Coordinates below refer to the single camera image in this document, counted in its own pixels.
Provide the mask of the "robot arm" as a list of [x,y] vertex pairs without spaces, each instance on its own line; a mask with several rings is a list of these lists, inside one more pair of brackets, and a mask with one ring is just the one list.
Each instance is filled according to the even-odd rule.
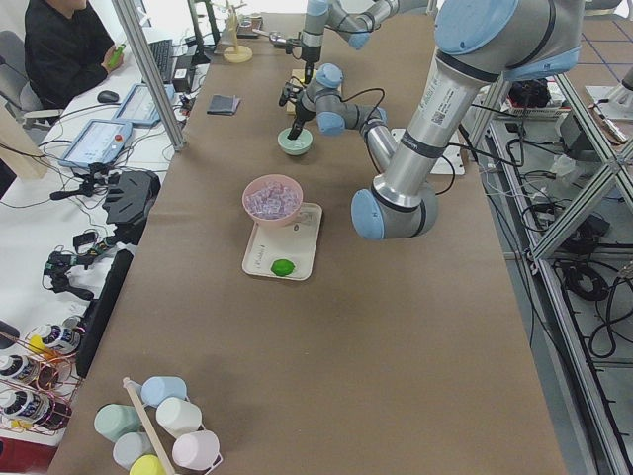
[[322,40],[325,29],[333,28],[361,48],[384,20],[422,5],[378,1],[352,17],[337,1],[311,1],[299,37],[306,86],[297,96],[288,137],[296,139],[310,120],[327,136],[344,130],[361,134],[380,170],[351,203],[353,226],[366,239],[412,238],[433,226],[437,198],[427,175],[481,88],[499,77],[521,81],[560,74],[580,56],[582,1],[447,1],[434,22],[435,68],[396,140],[380,107],[341,99],[342,71],[319,61]]
[[364,12],[352,14],[339,1],[309,1],[304,26],[298,37],[300,59],[305,64],[305,83],[312,82],[315,65],[320,62],[326,29],[335,31],[353,48],[360,49],[387,19],[416,9],[430,11],[434,6],[434,1],[379,0]]

